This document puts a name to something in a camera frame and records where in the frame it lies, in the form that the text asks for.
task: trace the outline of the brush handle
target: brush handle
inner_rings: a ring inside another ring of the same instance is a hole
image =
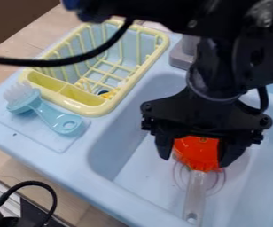
[[[45,102],[31,105],[41,119],[54,131],[66,136],[75,136],[84,130],[82,117],[76,114],[63,113]]]
[[[207,174],[202,171],[192,170],[189,176],[183,219],[191,225],[202,225],[205,200],[206,200]]]

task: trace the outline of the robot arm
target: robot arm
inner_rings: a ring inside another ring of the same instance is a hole
[[[218,138],[219,166],[227,167],[272,126],[266,86],[273,83],[273,0],[64,0],[82,20],[112,15],[158,21],[175,32],[201,37],[187,87],[171,98],[141,105],[142,128],[156,137],[167,160],[174,140]],[[239,101],[257,89],[260,109]]]

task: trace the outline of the clear plastic utensil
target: clear plastic utensil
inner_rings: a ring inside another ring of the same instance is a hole
[[[202,226],[206,190],[207,173],[192,170],[189,176],[183,219],[196,227]]]

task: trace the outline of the drain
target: drain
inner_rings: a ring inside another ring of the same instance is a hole
[[[207,196],[218,193],[226,182],[226,170],[221,172],[210,172],[207,176]],[[182,190],[187,190],[190,170],[186,166],[177,162],[174,166],[174,179],[177,186]]]

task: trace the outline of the brush bristles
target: brush bristles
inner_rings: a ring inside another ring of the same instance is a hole
[[[3,94],[3,97],[11,105],[18,102],[22,98],[29,96],[32,92],[33,88],[31,87],[29,82],[17,82],[15,85],[12,85],[10,89],[6,90],[6,92]]]

